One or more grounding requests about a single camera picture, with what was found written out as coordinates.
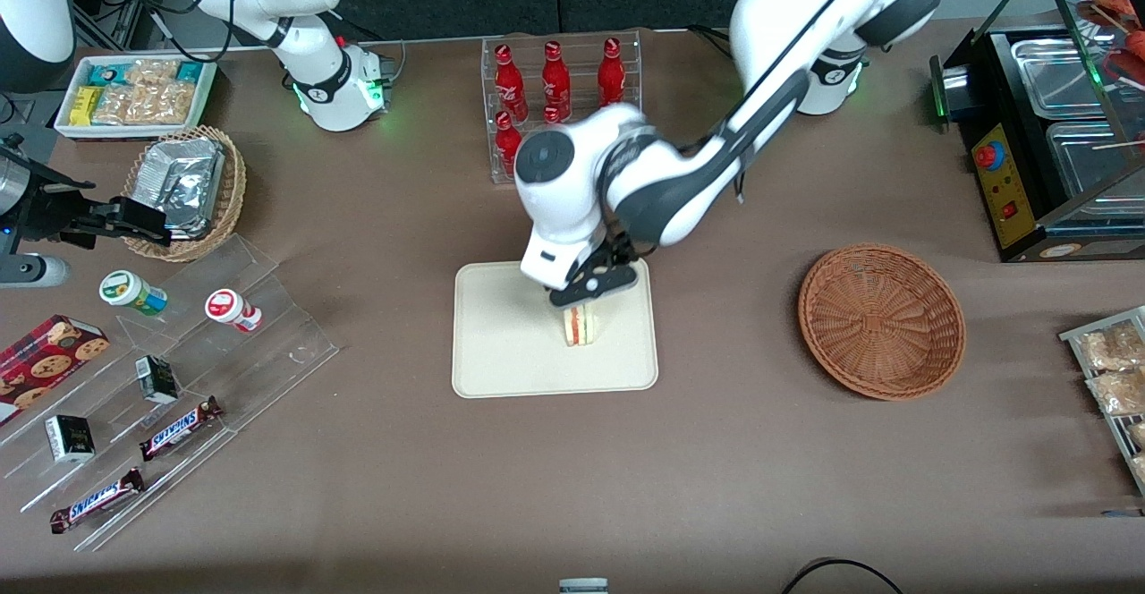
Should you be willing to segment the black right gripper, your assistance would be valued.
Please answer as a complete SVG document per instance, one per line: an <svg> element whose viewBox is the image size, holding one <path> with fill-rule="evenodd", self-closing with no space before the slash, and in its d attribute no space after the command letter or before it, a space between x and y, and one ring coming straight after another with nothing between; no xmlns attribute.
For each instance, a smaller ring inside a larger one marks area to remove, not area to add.
<svg viewBox="0 0 1145 594"><path fill-rule="evenodd" d="M82 191L95 187L33 159L3 157L3 250L17 250L19 241L62 241L95 250L101 239L169 246L163 211L127 196L89 201ZM89 227L82 227L86 217Z"/></svg>

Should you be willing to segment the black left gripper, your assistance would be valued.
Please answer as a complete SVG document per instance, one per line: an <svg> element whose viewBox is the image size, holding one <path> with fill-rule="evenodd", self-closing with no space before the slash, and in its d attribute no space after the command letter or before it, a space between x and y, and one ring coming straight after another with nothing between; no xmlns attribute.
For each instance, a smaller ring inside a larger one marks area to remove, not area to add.
<svg viewBox="0 0 1145 594"><path fill-rule="evenodd" d="M569 267L564 288L548 291L548 304L564 310L626 291L638 282L638 260L641 252L626 230L608 232L587 259Z"/></svg>

